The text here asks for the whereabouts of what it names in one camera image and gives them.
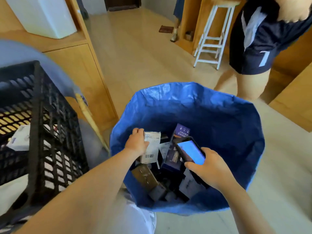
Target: blue skirt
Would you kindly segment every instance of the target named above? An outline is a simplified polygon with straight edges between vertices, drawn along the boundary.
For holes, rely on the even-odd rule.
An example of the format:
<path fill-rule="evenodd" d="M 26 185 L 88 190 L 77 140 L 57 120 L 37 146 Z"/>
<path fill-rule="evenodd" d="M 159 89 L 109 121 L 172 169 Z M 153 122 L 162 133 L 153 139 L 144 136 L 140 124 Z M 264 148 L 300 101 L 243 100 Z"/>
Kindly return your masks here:
<path fill-rule="evenodd" d="M 180 22 L 182 21 L 183 8 L 184 0 L 177 0 L 176 6 L 174 8 L 174 16 L 177 17 Z"/>

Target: black shorts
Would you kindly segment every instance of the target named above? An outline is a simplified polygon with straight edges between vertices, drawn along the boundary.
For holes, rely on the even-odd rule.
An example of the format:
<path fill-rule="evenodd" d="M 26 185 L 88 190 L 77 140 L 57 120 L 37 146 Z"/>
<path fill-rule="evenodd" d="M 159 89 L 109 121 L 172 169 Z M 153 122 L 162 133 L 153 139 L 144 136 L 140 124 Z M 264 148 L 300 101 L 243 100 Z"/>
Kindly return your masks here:
<path fill-rule="evenodd" d="M 255 75 L 268 71 L 280 51 L 287 49 L 312 24 L 312 15 L 304 21 L 285 23 L 273 20 L 277 19 L 278 10 L 266 14 L 259 8 L 261 10 L 261 7 L 247 2 L 233 25 L 230 65 L 239 74 Z"/>

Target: blue bag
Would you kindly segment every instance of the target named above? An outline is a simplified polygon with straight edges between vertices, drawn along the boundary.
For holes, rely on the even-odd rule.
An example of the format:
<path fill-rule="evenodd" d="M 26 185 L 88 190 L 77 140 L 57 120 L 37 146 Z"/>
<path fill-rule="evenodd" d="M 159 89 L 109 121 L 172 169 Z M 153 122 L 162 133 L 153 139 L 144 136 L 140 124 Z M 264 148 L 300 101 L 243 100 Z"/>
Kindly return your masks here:
<path fill-rule="evenodd" d="M 198 83 L 167 83 L 136 92 L 112 130 L 111 153 L 124 149 L 135 127 L 171 135 L 177 123 L 191 129 L 199 146 L 219 153 L 247 189 L 265 146 L 259 114 L 252 103 Z M 212 187 L 177 204 L 152 201 L 130 171 L 124 184 L 139 207 L 155 212 L 193 214 L 228 208 Z"/>

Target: cabinet door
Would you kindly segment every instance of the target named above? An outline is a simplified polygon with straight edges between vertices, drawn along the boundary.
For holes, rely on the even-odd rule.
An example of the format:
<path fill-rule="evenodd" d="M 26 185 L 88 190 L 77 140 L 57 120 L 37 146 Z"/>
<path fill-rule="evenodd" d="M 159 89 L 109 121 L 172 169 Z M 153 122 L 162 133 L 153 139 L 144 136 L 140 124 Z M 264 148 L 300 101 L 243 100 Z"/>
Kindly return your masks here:
<path fill-rule="evenodd" d="M 303 129 L 312 131 L 312 63 L 270 103 L 270 106 Z"/>
<path fill-rule="evenodd" d="M 93 119 L 103 131 L 117 121 L 114 106 L 110 101 L 109 92 L 105 89 L 99 71 L 93 60 L 88 44 L 46 52 L 80 87 L 89 104 Z M 67 99 L 78 117 L 84 118 L 78 103 L 72 98 Z"/>

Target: white wall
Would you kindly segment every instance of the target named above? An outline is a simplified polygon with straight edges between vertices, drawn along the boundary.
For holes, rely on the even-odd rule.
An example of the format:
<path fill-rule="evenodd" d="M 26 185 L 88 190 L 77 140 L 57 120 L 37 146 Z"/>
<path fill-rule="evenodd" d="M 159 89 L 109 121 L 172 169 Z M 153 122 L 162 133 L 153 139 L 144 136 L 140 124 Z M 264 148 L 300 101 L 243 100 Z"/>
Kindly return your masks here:
<path fill-rule="evenodd" d="M 89 15 L 99 15 L 106 13 L 104 0 L 82 0 L 82 3 Z"/>
<path fill-rule="evenodd" d="M 163 15 L 174 21 L 174 7 L 177 0 L 141 0 L 142 7 L 152 10 L 153 12 Z"/>

